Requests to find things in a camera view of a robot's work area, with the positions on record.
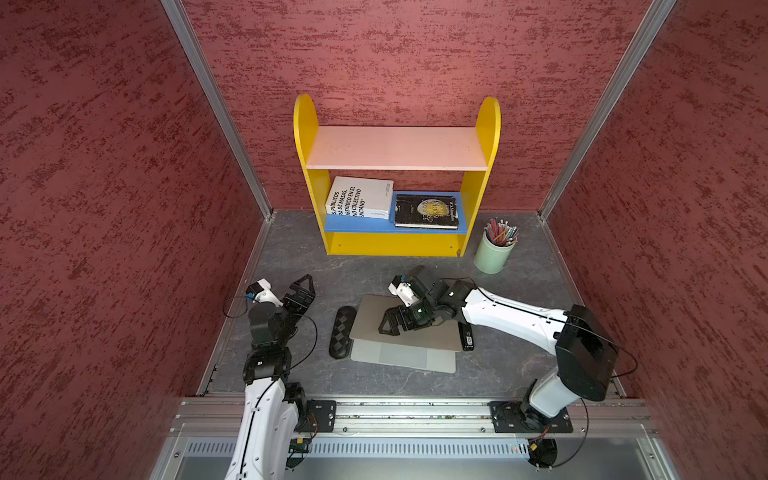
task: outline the black cable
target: black cable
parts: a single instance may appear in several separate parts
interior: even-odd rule
[[[551,466],[549,468],[561,467],[561,466],[565,465],[566,463],[570,462],[571,460],[573,460],[573,458],[576,456],[576,454],[579,453],[579,451],[581,450],[581,447],[584,446],[584,442],[586,442],[586,440],[587,440],[587,434],[589,433],[589,410],[587,410],[587,404],[584,402],[584,399],[581,399],[581,404],[584,406],[584,414],[587,416],[587,428],[584,429],[584,436],[581,438],[581,443],[578,444],[578,448],[576,449],[576,452],[573,452],[570,457],[568,457],[567,459],[563,460],[562,462],[560,462],[558,464],[555,464],[555,465],[553,465],[553,466]]]
[[[309,422],[310,422],[310,416],[309,416],[309,415],[305,415],[305,416],[304,416],[304,421],[303,421],[303,422],[301,422],[301,425],[299,425],[299,426],[297,426],[297,427],[296,427],[296,430],[301,430],[301,429],[303,429],[303,428],[304,428],[304,425],[306,425],[306,424],[307,424],[307,423],[309,423]]]
[[[298,316],[299,318],[302,316],[301,313],[291,313],[291,315]],[[290,334],[288,337],[288,340],[292,339],[296,334],[299,332],[299,326],[296,325],[296,328],[293,329],[293,333]]]
[[[241,316],[245,315],[246,313],[248,313],[248,302],[246,301],[246,303],[245,303],[245,311],[242,312],[240,315],[235,315],[235,316],[227,315],[227,311],[224,309],[224,307],[227,306],[227,302],[229,302],[230,300],[235,300],[236,298],[249,298],[249,297],[248,297],[248,295],[235,295],[232,298],[228,298],[228,299],[224,300],[224,303],[221,304],[221,312],[224,314],[224,316],[226,318],[238,318],[238,317],[241,317]]]
[[[277,383],[277,380],[280,380],[280,377],[277,377],[270,383],[270,386],[264,390],[264,392],[259,395],[259,399],[256,401],[256,405],[253,406],[253,410],[250,413],[250,422],[248,423],[248,433],[245,437],[245,445],[243,446],[243,460],[240,462],[240,474],[243,473],[243,468],[245,468],[245,452],[248,451],[248,441],[250,440],[250,430],[253,428],[253,417],[256,415],[256,412],[258,411],[259,404],[261,403],[261,399],[264,398],[264,395],[266,395],[267,392],[270,391],[272,388],[272,385]]]
[[[583,326],[575,325],[575,324],[573,324],[573,323],[568,323],[567,321],[564,321],[564,320],[558,320],[558,319],[554,319],[554,318],[551,318],[551,317],[549,317],[549,316],[546,316],[546,315],[541,315],[540,313],[536,313],[536,312],[529,312],[529,311],[527,311],[527,310],[524,310],[524,309],[522,309],[522,308],[518,308],[518,307],[516,307],[516,306],[513,306],[513,305],[507,305],[506,303],[503,303],[503,302],[499,302],[498,300],[494,300],[494,299],[492,299],[490,296],[486,295],[486,294],[485,294],[485,292],[483,292],[482,290],[480,290],[480,287],[479,287],[479,286],[478,286],[478,284],[475,282],[475,279],[471,278],[470,276],[464,276],[464,277],[462,277],[462,278],[441,278],[440,280],[470,280],[470,281],[472,281],[472,284],[475,286],[475,288],[477,289],[477,291],[479,291],[481,295],[483,295],[483,296],[484,296],[485,298],[487,298],[488,300],[491,300],[493,303],[498,303],[498,304],[499,304],[499,305],[501,305],[501,306],[506,306],[506,307],[508,307],[508,308],[511,308],[511,309],[514,309],[514,310],[519,310],[519,311],[521,311],[521,312],[530,313],[531,315],[534,315],[534,316],[537,316],[537,317],[539,317],[539,318],[542,318],[542,319],[544,319],[544,320],[546,320],[546,321],[548,321],[548,322],[558,322],[558,323],[563,323],[563,324],[565,324],[565,325],[570,325],[570,326],[573,326],[573,327],[575,327],[575,328],[578,328],[578,329],[582,329],[582,330],[584,330],[585,332],[589,332],[589,333],[591,333],[592,335],[596,336],[598,339],[602,339],[602,340],[605,340],[606,342],[610,343],[611,345],[615,346],[616,348],[618,348],[618,349],[619,349],[619,350],[621,350],[622,352],[624,352],[624,353],[626,353],[627,355],[629,355],[629,356],[632,358],[632,360],[634,361],[634,367],[632,367],[632,369],[630,369],[628,372],[619,373],[619,374],[617,374],[617,375],[614,375],[614,376],[612,376],[612,377],[611,377],[612,379],[617,379],[617,378],[619,378],[620,376],[625,376],[625,375],[630,375],[631,373],[635,373],[635,372],[637,371],[637,368],[638,368],[638,367],[640,367],[640,362],[638,362],[638,361],[637,361],[637,357],[635,357],[634,355],[632,355],[632,354],[631,354],[629,351],[627,351],[627,349],[625,349],[625,348],[624,348],[623,346],[621,346],[621,345],[618,345],[618,344],[617,344],[616,342],[614,342],[613,340],[609,340],[609,339],[605,338],[605,337],[604,337],[604,336],[602,336],[602,335],[598,335],[597,333],[593,332],[593,331],[592,331],[592,330],[590,330],[590,329],[585,329]],[[573,318],[579,319],[579,320],[581,320],[582,322],[586,323],[586,320],[584,320],[583,318],[581,318],[581,317],[579,317],[579,316],[576,316],[576,315],[570,315],[570,316],[571,316],[571,317],[573,317]]]
[[[304,360],[308,359],[310,357],[310,355],[312,355],[312,352],[315,351],[315,347],[317,346],[317,336],[318,336],[318,334],[317,334],[317,323],[315,323],[315,321],[312,319],[312,317],[310,317],[308,315],[303,315],[302,314],[302,316],[305,316],[307,319],[309,319],[310,322],[312,322],[312,324],[315,326],[315,343],[312,345],[312,349],[310,350],[310,352],[307,353],[304,358],[299,360],[299,362],[296,365],[293,365],[293,366],[290,367],[291,370],[295,369],[297,366],[301,365],[301,362],[303,362]]]

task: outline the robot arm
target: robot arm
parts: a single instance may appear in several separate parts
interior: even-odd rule
[[[558,366],[535,382],[519,405],[521,422],[529,430],[542,431],[580,397],[605,399],[617,348],[585,307],[573,305],[566,312],[527,305],[464,279],[448,286],[424,266],[396,276],[389,291],[405,305],[387,310],[380,333],[399,335],[400,328],[421,329],[438,319],[456,319],[501,330],[555,355]]]
[[[302,283],[308,280],[308,288]],[[237,444],[225,480],[280,480],[286,468],[291,435],[306,419],[304,390],[285,383],[291,368],[287,347],[296,324],[315,298],[312,277],[290,286],[278,300],[265,279],[248,287],[247,315],[251,351],[245,367],[245,408]]]

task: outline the laptop trackpad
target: laptop trackpad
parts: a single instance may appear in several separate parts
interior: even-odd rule
[[[427,349],[383,343],[379,361],[388,365],[403,365],[414,369],[427,368]]]

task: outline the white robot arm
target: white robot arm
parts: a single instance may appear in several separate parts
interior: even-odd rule
[[[245,387],[245,411],[226,480],[280,480],[291,434],[299,422],[295,402],[284,401],[282,379],[267,377]]]
[[[451,286],[444,280],[421,265],[396,276],[389,291],[405,305],[387,311],[379,332],[399,335],[400,329],[456,319],[517,336],[556,356],[558,366],[536,381],[518,406],[521,424],[532,432],[545,429],[580,397],[605,399],[618,351],[588,309],[579,305],[567,312],[545,309],[495,295],[468,279]]]

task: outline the yellow bookshelf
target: yellow bookshelf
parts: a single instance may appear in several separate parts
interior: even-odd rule
[[[501,109],[492,97],[483,101],[474,127],[321,127],[312,98],[299,95],[293,108],[293,136],[326,252],[463,256],[491,174],[501,129]],[[463,211],[460,228],[399,229],[387,220],[339,219],[336,215],[329,218],[329,170],[464,171],[456,199],[460,216]]]

